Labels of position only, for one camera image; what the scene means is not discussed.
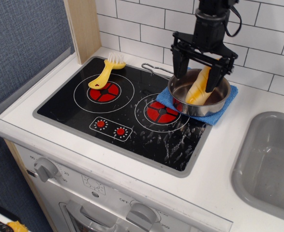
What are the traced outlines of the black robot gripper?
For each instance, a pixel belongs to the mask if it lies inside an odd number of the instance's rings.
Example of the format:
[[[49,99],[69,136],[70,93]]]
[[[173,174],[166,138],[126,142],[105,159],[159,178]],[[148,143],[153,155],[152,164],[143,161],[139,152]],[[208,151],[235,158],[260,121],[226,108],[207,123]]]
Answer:
[[[194,60],[209,68],[206,92],[212,92],[226,74],[231,74],[234,60],[238,55],[228,49],[224,36],[234,37],[227,24],[230,13],[238,14],[236,9],[225,9],[221,14],[208,15],[203,10],[196,10],[196,23],[193,34],[174,32],[171,45],[173,69],[177,79],[181,79],[188,69],[189,60]]]

